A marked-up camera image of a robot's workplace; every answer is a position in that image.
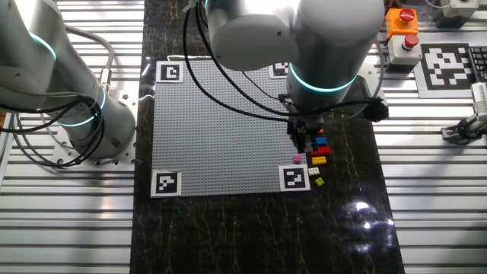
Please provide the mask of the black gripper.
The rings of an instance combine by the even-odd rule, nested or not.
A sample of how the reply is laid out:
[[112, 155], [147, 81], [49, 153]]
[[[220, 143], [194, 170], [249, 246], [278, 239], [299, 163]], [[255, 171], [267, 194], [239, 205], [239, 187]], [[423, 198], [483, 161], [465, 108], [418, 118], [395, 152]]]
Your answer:
[[288, 119], [287, 134], [300, 154], [311, 153], [313, 151], [311, 136], [318, 135], [322, 128], [323, 117], [320, 115], [292, 116]]

